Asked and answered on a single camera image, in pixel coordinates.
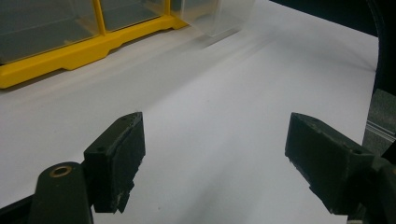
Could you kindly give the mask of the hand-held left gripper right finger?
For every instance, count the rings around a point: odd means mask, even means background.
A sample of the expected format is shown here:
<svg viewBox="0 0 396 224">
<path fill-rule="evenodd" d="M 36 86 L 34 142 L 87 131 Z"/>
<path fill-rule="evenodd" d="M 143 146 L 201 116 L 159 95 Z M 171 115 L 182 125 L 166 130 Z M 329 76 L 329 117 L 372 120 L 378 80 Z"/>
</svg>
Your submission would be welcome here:
<svg viewBox="0 0 396 224">
<path fill-rule="evenodd" d="M 323 121 L 299 113 L 290 115 L 285 155 L 335 215 L 349 215 L 358 207 L 356 178 L 375 159 Z"/>
</svg>

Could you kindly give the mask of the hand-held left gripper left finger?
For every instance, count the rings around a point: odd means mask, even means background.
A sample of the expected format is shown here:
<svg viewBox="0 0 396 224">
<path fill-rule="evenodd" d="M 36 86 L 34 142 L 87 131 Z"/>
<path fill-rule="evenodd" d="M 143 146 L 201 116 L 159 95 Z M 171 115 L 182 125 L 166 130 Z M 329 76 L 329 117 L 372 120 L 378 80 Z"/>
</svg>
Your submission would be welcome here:
<svg viewBox="0 0 396 224">
<path fill-rule="evenodd" d="M 96 213 L 125 210 L 145 155 L 142 112 L 118 118 L 84 151 L 89 201 Z"/>
</svg>

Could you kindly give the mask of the yellow black drawer organizer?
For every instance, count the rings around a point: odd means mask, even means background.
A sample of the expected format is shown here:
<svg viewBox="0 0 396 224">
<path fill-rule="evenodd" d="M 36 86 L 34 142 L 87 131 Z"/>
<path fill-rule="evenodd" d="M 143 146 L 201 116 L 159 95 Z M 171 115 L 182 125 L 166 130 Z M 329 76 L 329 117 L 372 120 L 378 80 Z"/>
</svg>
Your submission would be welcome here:
<svg viewBox="0 0 396 224">
<path fill-rule="evenodd" d="M 59 69 L 74 70 L 105 58 L 111 50 L 119 48 L 129 41 L 159 31 L 177 30 L 187 26 L 186 22 L 180 20 L 171 12 L 172 0 L 164 0 L 161 16 L 109 32 L 105 27 L 100 0 L 92 0 L 92 3 L 98 22 L 99 36 L 13 63 L 0 65 L 0 90 Z"/>
</svg>

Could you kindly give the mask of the clear pulled-out organizer drawer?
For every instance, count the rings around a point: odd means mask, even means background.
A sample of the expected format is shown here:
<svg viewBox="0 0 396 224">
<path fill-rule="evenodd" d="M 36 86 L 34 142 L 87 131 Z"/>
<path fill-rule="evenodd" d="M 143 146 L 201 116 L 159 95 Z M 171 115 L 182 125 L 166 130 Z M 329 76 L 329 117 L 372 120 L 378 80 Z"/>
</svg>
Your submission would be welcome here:
<svg viewBox="0 0 396 224">
<path fill-rule="evenodd" d="M 240 29 L 255 0 L 171 0 L 171 13 L 209 36 Z"/>
</svg>

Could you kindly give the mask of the set of clear organizer drawers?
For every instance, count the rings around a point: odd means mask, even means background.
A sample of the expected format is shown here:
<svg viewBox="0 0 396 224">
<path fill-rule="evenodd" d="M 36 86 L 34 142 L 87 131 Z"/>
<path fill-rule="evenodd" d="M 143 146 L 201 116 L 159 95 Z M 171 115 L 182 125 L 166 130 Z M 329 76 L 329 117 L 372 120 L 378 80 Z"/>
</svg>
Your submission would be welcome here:
<svg viewBox="0 0 396 224">
<path fill-rule="evenodd" d="M 13 63 L 160 17 L 165 0 L 0 0 L 0 64 Z"/>
</svg>

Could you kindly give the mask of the metal floor rail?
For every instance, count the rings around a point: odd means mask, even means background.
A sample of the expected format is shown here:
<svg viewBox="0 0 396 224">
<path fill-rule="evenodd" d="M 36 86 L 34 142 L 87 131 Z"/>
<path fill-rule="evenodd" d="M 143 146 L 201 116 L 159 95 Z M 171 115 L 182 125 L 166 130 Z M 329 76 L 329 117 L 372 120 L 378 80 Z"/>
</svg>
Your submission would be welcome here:
<svg viewBox="0 0 396 224">
<path fill-rule="evenodd" d="M 372 135 L 372 134 L 375 136 L 379 136 L 380 138 L 385 139 L 386 141 L 389 141 L 391 143 L 396 141 L 396 132 L 386 129 L 380 126 L 379 124 L 376 124 L 373 121 L 368 120 L 366 122 L 364 136 Z"/>
</svg>

